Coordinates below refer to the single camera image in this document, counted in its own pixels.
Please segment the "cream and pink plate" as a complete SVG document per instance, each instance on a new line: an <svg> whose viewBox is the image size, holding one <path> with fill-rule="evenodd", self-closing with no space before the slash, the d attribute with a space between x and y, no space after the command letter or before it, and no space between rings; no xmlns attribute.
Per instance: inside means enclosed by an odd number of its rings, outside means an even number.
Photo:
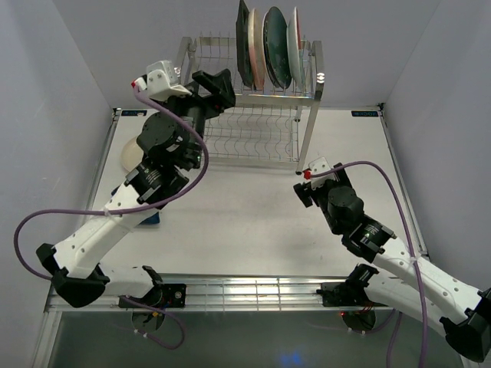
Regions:
<svg viewBox="0 0 491 368"><path fill-rule="evenodd" d="M256 8L249 12L248 47L253 86L255 90L262 90L265 84L265 60L262 43L262 21Z"/></svg>

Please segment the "dark teal floral plate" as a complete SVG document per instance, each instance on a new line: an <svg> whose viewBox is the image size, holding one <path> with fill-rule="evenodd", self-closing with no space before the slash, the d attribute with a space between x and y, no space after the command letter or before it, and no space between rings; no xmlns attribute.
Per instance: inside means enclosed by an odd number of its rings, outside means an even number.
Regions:
<svg viewBox="0 0 491 368"><path fill-rule="evenodd" d="M272 6L265 14L262 40L269 79L276 89L285 90L292 82L288 63L287 24L276 6Z"/></svg>

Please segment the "green square plate dark rim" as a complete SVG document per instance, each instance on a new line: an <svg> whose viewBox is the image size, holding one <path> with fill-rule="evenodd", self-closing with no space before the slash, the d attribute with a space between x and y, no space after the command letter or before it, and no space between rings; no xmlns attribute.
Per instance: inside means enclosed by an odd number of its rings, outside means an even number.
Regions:
<svg viewBox="0 0 491 368"><path fill-rule="evenodd" d="M249 88L253 86L252 66L249 57L248 42L249 9L244 0L239 1L236 18L236 55L237 70L242 83Z"/></svg>

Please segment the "red and teal floral plate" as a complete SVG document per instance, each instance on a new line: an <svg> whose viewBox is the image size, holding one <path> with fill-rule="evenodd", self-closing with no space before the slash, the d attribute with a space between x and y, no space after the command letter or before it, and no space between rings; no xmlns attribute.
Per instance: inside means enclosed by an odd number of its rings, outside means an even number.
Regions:
<svg viewBox="0 0 491 368"><path fill-rule="evenodd" d="M298 8L294 7L287 25L288 64L292 80L296 89L302 92L305 89L305 75L303 67L303 48L300 36L300 23Z"/></svg>

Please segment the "cream round plate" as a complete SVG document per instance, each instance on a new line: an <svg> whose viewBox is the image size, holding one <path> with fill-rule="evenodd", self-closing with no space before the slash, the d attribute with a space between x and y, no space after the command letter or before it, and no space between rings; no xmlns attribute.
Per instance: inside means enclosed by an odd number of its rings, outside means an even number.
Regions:
<svg viewBox="0 0 491 368"><path fill-rule="evenodd" d="M137 144L137 138L131 138L123 147L120 154L120 164L129 173L143 158L143 150Z"/></svg>

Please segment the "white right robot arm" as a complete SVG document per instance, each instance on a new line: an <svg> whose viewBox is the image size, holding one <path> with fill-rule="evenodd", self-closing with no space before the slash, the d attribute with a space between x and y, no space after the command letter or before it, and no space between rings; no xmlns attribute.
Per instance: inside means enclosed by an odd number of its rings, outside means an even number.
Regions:
<svg viewBox="0 0 491 368"><path fill-rule="evenodd" d="M345 169L321 157L294 187L304 206L319 207L342 245L364 260L332 294L392 307L435 330L460 356L482 363L490 352L490 291L447 274L417 255L410 239L366 215Z"/></svg>

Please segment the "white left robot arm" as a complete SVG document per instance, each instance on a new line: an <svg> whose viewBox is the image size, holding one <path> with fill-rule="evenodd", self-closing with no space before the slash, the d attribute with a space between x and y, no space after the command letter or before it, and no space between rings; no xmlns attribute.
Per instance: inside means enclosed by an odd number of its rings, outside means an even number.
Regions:
<svg viewBox="0 0 491 368"><path fill-rule="evenodd" d="M72 307L85 307L104 294L149 307L163 302L164 283L150 266L115 268L102 260L141 222L198 184L209 165L205 123L236 104L229 69L197 71L185 86L173 71L156 70L131 86L138 100L156 109L137 136L142 160L76 232L36 251L56 293Z"/></svg>

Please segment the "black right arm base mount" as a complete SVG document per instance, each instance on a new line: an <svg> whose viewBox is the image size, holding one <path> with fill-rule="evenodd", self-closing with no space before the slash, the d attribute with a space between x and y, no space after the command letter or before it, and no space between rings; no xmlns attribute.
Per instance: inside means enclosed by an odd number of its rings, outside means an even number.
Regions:
<svg viewBox="0 0 491 368"><path fill-rule="evenodd" d="M321 283L316 294L321 296L324 307L364 307L370 302L362 287L348 282Z"/></svg>

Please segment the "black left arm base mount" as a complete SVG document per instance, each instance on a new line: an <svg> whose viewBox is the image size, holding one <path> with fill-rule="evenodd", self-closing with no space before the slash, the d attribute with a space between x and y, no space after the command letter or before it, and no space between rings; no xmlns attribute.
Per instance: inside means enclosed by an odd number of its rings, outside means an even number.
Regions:
<svg viewBox="0 0 491 368"><path fill-rule="evenodd" d="M158 284L142 298L119 297L118 307L136 307L135 303L161 309L184 307L186 304L186 284Z"/></svg>

